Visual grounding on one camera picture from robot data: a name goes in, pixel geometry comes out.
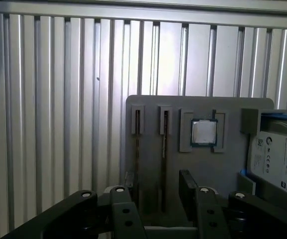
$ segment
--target aluminum panel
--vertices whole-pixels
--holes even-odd
[[[93,90],[94,90],[94,39],[95,21],[84,20],[84,67],[83,105],[82,105],[82,145],[81,145],[81,189],[92,190],[93,187]]]
[[[14,190],[14,226],[19,227],[24,222],[24,88],[23,88],[23,46],[22,46],[22,16],[9,16],[10,37],[10,121],[12,127],[12,163]]]
[[[40,164],[41,209],[45,211],[52,206],[53,195],[53,125],[52,125],[52,18],[40,18],[40,59],[39,59],[39,95],[38,106],[40,115]]]
[[[279,57],[280,57],[281,48],[282,48],[281,43],[282,43],[282,30],[273,29],[270,63],[269,63],[269,69],[268,69],[267,97],[272,99],[274,102],[276,100],[277,81],[278,81],[278,74],[279,74],[279,71],[278,71]]]
[[[189,25],[186,96],[206,96],[210,25]]]
[[[81,161],[81,19],[72,18],[70,41],[69,195],[78,191]]]
[[[244,32],[243,59],[241,69],[240,97],[248,97],[251,82],[252,53],[254,42],[254,29],[246,27]]]
[[[142,47],[142,78],[141,94],[153,95],[154,80],[152,79],[152,52],[155,52],[155,34],[153,34],[153,22],[145,21],[143,23],[143,47]]]
[[[182,24],[161,22],[158,95],[179,94],[179,70]]]
[[[25,221],[36,216],[35,167],[35,32],[34,17],[24,16],[24,132],[25,132]]]
[[[217,27],[213,96],[234,95],[237,38],[237,27]]]
[[[106,6],[0,1],[0,13],[93,17],[181,23],[202,23],[262,28],[286,28],[287,15],[264,15],[244,12],[217,12],[196,9],[163,9],[152,7]]]
[[[4,17],[0,14],[0,46],[4,44]],[[0,47],[0,237],[8,232],[8,192],[7,192],[7,138],[6,138],[6,98],[5,98],[5,54]]]
[[[114,36],[113,36],[114,72],[112,80],[113,84],[112,84],[111,140],[110,140],[110,152],[113,152],[113,154],[110,155],[110,162],[109,162],[109,185],[117,185],[119,182],[121,112],[122,107],[124,106],[122,102],[123,33],[124,33],[124,21],[116,20],[114,23]]]
[[[254,31],[254,46],[251,71],[251,89],[249,97],[262,97],[266,60],[266,33],[265,28],[256,28]]]
[[[129,59],[129,92],[128,95],[137,95],[139,77],[139,41],[140,22],[130,21],[130,59]]]
[[[96,191],[101,194],[108,183],[108,134],[109,134],[109,88],[111,20],[101,20],[100,72],[99,72],[99,132]]]
[[[283,46],[280,57],[277,96],[275,107],[277,109],[287,109],[287,30],[283,30]]]
[[[54,18],[54,203],[64,199],[65,23]]]

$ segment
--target screw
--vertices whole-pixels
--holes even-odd
[[[84,198],[87,198],[87,197],[89,197],[91,195],[91,193],[84,193],[84,194],[82,194],[82,196],[84,197]]]
[[[201,192],[207,193],[208,189],[207,188],[201,188]]]
[[[245,195],[242,194],[242,193],[236,193],[235,196],[236,196],[236,197],[239,197],[239,198],[244,198],[244,197],[245,197]]]

